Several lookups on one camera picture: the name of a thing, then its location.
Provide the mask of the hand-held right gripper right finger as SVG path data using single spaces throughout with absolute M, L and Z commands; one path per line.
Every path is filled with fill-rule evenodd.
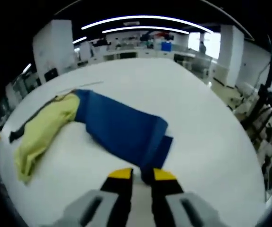
M 153 169 L 152 213 L 157 227 L 220 227 L 218 211 L 193 192 L 184 192 L 176 177 Z

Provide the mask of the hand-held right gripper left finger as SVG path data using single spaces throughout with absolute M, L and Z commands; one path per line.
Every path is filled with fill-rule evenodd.
M 133 169 L 111 172 L 100 189 L 69 204 L 54 227 L 124 227 L 131 211 Z

